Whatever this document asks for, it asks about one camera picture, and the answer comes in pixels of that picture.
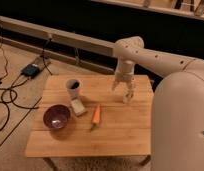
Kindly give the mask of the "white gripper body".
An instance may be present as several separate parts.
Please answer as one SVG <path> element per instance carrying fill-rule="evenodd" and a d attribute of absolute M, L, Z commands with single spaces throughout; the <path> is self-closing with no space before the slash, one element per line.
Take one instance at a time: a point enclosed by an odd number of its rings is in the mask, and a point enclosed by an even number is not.
<path fill-rule="evenodd" d="M 135 63 L 129 60 L 119 60 L 115 70 L 115 81 L 130 83 L 134 75 Z"/>

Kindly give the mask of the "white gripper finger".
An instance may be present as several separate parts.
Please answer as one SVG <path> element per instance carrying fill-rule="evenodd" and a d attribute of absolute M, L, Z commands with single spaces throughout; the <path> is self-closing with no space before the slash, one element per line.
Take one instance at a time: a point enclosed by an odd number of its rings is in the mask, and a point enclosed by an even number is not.
<path fill-rule="evenodd" d="M 112 91 L 114 91 L 116 89 L 116 87 L 119 85 L 119 81 L 114 81 L 113 85 L 112 85 Z"/>
<path fill-rule="evenodd" d="M 127 91 L 126 98 L 127 98 L 127 102 L 130 102 L 130 100 L 134 96 L 135 84 L 132 82 L 127 83 L 127 88 L 128 88 L 128 91 Z"/>

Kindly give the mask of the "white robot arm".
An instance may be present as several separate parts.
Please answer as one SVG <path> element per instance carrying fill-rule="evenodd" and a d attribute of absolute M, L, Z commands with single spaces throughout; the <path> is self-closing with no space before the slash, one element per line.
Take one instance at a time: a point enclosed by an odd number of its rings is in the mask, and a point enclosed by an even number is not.
<path fill-rule="evenodd" d="M 204 59 L 146 49 L 139 36 L 117 40 L 114 86 L 134 94 L 134 66 L 157 74 L 151 108 L 151 171 L 204 171 Z"/>

